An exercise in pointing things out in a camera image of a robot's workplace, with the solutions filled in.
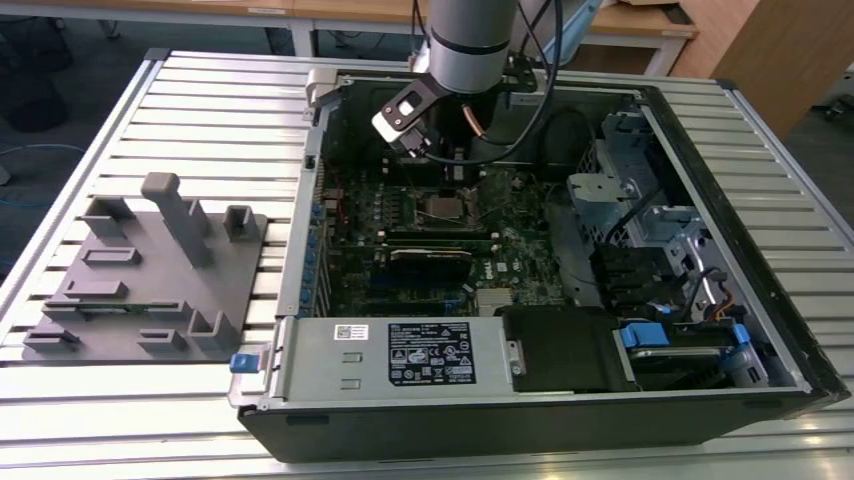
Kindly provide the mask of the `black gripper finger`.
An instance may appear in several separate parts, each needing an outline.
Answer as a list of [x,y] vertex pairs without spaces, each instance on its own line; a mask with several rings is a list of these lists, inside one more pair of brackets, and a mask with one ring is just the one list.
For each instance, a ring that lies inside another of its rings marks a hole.
[[440,187],[455,190],[474,187],[480,179],[480,167],[471,165],[470,151],[455,148],[447,152],[446,157],[456,161],[456,164],[442,166]]

